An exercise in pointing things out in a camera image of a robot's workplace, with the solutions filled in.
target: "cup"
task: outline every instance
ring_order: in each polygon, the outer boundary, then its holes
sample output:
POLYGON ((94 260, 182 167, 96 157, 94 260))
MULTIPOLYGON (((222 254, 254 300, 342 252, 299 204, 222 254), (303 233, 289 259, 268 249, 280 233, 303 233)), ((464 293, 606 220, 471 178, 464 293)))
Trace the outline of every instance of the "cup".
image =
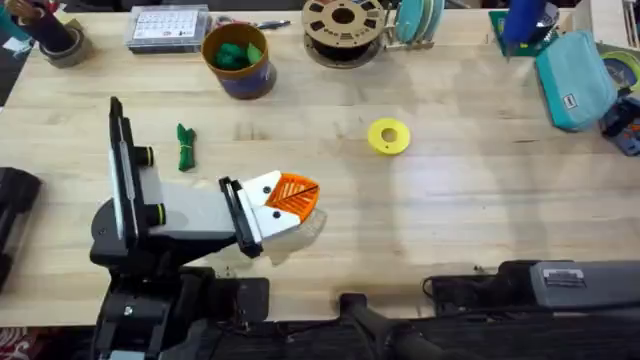
POLYGON ((215 28, 205 37, 200 52, 222 88, 232 97, 256 99, 268 93, 275 84, 276 70, 269 61, 267 39, 253 25, 231 23, 215 28), (224 43, 235 44, 243 49, 251 43, 262 52, 262 57, 260 61, 244 69, 220 69, 215 65, 215 57, 224 43))

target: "wooden table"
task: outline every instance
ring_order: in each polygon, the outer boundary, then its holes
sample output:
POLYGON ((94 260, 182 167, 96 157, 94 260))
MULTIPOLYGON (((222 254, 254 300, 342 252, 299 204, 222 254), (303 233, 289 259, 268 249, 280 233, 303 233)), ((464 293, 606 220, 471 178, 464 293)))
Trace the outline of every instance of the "wooden table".
POLYGON ((505 62, 486 11, 447 11, 435 48, 348 71, 307 57, 297 12, 230 15, 293 21, 268 34, 279 78, 259 100, 229 98, 198 54, 132 55, 126 14, 78 15, 97 51, 75 68, 31 55, 0 115, 0 164, 45 186, 0 295, 0 326, 95 322, 109 278, 89 261, 89 225, 110 196, 111 95, 136 142, 157 151, 164 180, 217 188, 223 176, 279 169, 320 184, 311 221, 266 243, 264 256, 231 247, 198 261, 269 278, 271 319, 335 316, 346 291, 388 315, 426 316, 429 275, 510 259, 640 257, 637 159, 595 131, 553 128, 532 60, 505 62), (378 155, 365 140, 384 116, 411 129, 402 155, 378 155), (186 174, 178 122, 198 132, 198 166, 186 174))

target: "teal pouch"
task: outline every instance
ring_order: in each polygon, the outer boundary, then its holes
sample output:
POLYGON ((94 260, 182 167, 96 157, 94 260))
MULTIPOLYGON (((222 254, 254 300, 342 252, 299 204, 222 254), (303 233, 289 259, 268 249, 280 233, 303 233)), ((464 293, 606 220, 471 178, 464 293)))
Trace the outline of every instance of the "teal pouch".
POLYGON ((560 129, 589 128, 618 97, 588 31, 561 36, 536 57, 536 68, 553 125, 560 129))

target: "green items in cup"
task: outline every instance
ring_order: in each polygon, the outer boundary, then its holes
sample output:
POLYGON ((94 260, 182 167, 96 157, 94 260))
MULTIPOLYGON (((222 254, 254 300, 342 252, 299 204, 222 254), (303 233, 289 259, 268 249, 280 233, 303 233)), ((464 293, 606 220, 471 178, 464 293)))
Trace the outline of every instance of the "green items in cup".
POLYGON ((216 53, 214 63, 220 69, 233 71, 256 64, 260 58, 262 51, 252 43, 249 43, 246 50, 235 44, 224 43, 216 53))

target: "black equipment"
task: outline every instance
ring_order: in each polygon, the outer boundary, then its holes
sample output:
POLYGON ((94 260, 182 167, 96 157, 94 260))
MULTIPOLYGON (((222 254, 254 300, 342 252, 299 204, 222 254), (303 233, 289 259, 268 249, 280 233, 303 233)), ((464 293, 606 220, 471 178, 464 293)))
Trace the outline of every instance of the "black equipment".
POLYGON ((31 210, 40 184, 37 177, 25 171, 0 168, 0 290, 11 270, 12 253, 17 246, 10 244, 11 230, 18 215, 31 210))
POLYGON ((153 166, 153 150, 134 146, 129 119, 116 98, 111 98, 109 128, 114 198, 94 217, 90 257, 109 269, 111 284, 97 320, 93 357, 182 358, 185 344, 199 338, 194 331, 204 329, 202 321, 264 320, 267 279, 217 279, 211 268, 183 266, 235 243, 250 257, 262 251, 238 199, 241 185, 220 180, 235 227, 231 236, 181 239, 154 233, 167 214, 163 204, 144 202, 140 173, 153 166))
POLYGON ((515 260, 496 274, 433 276, 422 290, 438 317, 599 312, 640 318, 640 261, 515 260))

